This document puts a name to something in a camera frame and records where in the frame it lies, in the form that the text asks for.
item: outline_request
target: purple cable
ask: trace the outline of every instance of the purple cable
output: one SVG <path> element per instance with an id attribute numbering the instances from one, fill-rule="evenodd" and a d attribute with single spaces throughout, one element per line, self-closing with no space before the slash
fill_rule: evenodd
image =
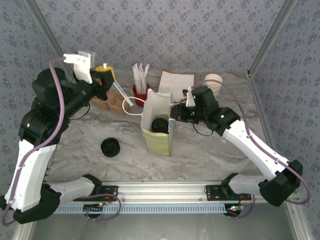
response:
<path id="1" fill-rule="evenodd" d="M 64 121 L 64 117 L 65 117 L 65 101 L 64 101 L 64 95 L 63 95 L 63 92 L 62 92 L 62 89 L 61 89 L 61 86 L 60 86 L 60 82 L 59 82 L 59 79 L 58 79 L 58 76 L 56 74 L 56 71 L 55 71 L 55 68 L 53 67 L 53 63 L 55 62 L 58 62 L 58 61 L 63 61 L 65 60 L 66 57 L 60 57 L 60 58 L 56 58 L 56 59 L 53 59 L 49 62 L 49 67 L 50 67 L 50 71 L 51 71 L 51 74 L 53 76 L 53 80 L 54 80 L 54 83 L 55 83 L 55 86 L 56 86 L 56 90 L 57 90 L 57 93 L 58 93 L 58 96 L 59 96 L 59 102 L 60 102 L 60 115 L 59 115 L 59 120 L 58 120 L 58 123 L 55 127 L 55 130 L 53 131 L 53 133 L 51 134 L 50 137 L 48 137 L 47 140 L 45 140 L 43 143 L 41 143 L 40 145 L 34 147 L 33 149 L 31 149 L 30 151 L 28 151 L 22 158 L 19 166 L 18 166 L 18 169 L 15 173 L 15 177 L 14 177 L 14 180 L 13 180 L 13 184 L 12 184 L 12 189 L 11 189 L 11 193 L 10 193 L 10 197 L 9 197 L 9 201 L 8 201 L 8 204 L 6 205 L 5 209 L 4 209 L 4 213 L 2 215 L 2 224 L 4 226 L 8 226 L 10 224 L 13 224 L 15 222 L 15 220 L 13 219 L 12 221 L 10 222 L 6 222 L 6 217 L 7 217 L 7 214 L 8 214 L 8 211 L 12 205 L 12 202 L 14 201 L 14 198 L 15 198 L 15 194 L 16 194 L 16 190 L 17 190 L 17 186 L 18 186 L 18 182 L 19 182 L 19 178 L 20 178 L 20 175 L 21 175 L 21 171 L 25 165 L 25 162 L 27 161 L 28 157 L 34 153 L 35 151 L 38 151 L 40 148 L 43 148 L 45 147 L 48 143 L 50 143 L 55 137 L 56 135 L 58 134 L 58 132 L 60 131 L 60 128 L 62 126 L 62 123 Z"/>
<path id="2" fill-rule="evenodd" d="M 249 124 L 248 124 L 248 119 L 245 115 L 245 111 L 243 109 L 243 107 L 241 106 L 240 104 L 240 101 L 237 99 L 236 95 L 232 92 L 232 90 L 224 83 L 224 82 L 220 82 L 220 81 L 217 81 L 217 80 L 213 80 L 213 79 L 210 79 L 210 80 L 204 80 L 202 82 L 199 82 L 197 84 L 195 84 L 192 88 L 196 88 L 198 87 L 199 85 L 202 85 L 206 82 L 215 82 L 215 83 L 218 83 L 218 84 L 221 84 L 222 86 L 224 86 L 229 92 L 230 94 L 232 95 L 232 97 L 234 98 L 236 104 L 239 106 L 240 110 L 241 110 L 241 113 L 243 115 L 243 121 L 244 121 L 244 126 L 245 126 L 245 131 L 246 133 L 248 134 L 250 140 L 253 142 L 254 145 L 256 145 L 256 147 L 258 149 L 260 149 L 264 154 L 266 154 L 268 157 L 270 157 L 271 159 L 273 159 L 274 161 L 277 161 L 280 165 L 282 165 L 283 167 L 285 167 L 286 169 L 288 169 L 291 173 L 293 173 L 301 182 L 302 184 L 304 185 L 305 189 L 306 189 L 306 192 L 307 192 L 307 197 L 304 201 L 291 201 L 291 200 L 285 200 L 286 202 L 290 203 L 290 204 L 296 204 L 296 205 L 304 205 L 306 203 L 308 203 L 311 199 L 311 190 L 308 186 L 308 183 L 306 182 L 306 180 L 304 180 L 295 170 L 293 170 L 291 167 L 289 167 L 288 165 L 284 164 L 282 161 L 278 161 L 278 159 L 273 156 L 272 154 L 270 154 L 268 151 L 266 151 L 262 146 L 260 146 L 256 141 L 255 139 L 251 136 L 250 134 L 250 128 L 249 128 Z"/>
<path id="3" fill-rule="evenodd" d="M 256 197 L 255 197 L 254 194 L 252 195 L 252 198 L 253 198 L 253 203 L 252 203 L 252 205 L 251 205 L 251 208 L 250 208 L 250 210 L 249 210 L 245 215 L 243 215 L 243 216 L 238 216 L 237 214 L 235 214 L 235 213 L 232 212 L 232 211 L 227 211 L 227 212 L 230 213 L 230 214 L 232 214 L 232 215 L 234 215 L 237 219 L 244 219 L 245 217 L 249 216 L 249 215 L 252 213 L 252 211 L 254 210 L 254 208 L 255 208 L 255 205 L 256 205 Z"/>
<path id="4" fill-rule="evenodd" d="M 103 194 L 97 194 L 97 195 L 92 195 L 92 196 L 83 196 L 83 197 L 80 197 L 81 199 L 92 199 L 92 198 L 96 198 L 96 197 L 113 197 L 115 198 L 118 202 L 119 202 L 119 208 L 118 208 L 118 211 L 110 216 L 110 217 L 106 217 L 106 218 L 91 218 L 89 217 L 89 212 L 91 210 L 91 208 L 89 208 L 87 211 L 86 211 L 86 217 L 88 218 L 88 220 L 92 220 L 92 221 L 105 221 L 105 220 L 110 220 L 110 219 L 114 219 L 115 217 L 117 217 L 121 211 L 121 201 L 120 199 L 114 195 L 114 194 L 110 194 L 110 193 L 103 193 Z"/>

